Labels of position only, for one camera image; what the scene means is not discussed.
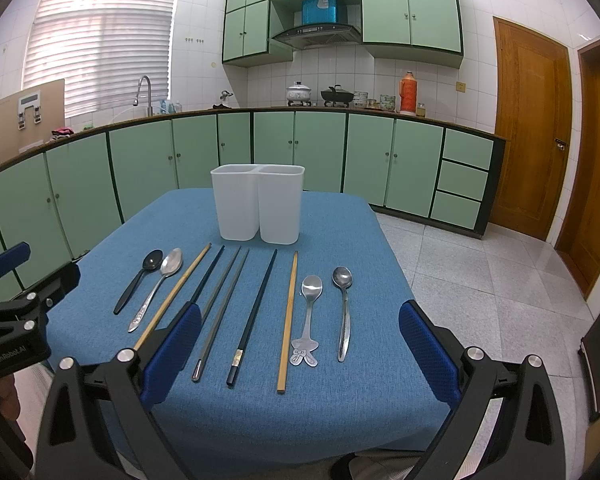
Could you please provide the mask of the person's left hand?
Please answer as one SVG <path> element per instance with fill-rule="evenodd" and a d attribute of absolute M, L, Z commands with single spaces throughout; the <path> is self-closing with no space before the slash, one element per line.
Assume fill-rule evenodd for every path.
<path fill-rule="evenodd" d="M 16 388 L 15 375 L 0 378 L 0 412 L 4 419 L 15 422 L 21 411 Z"/>

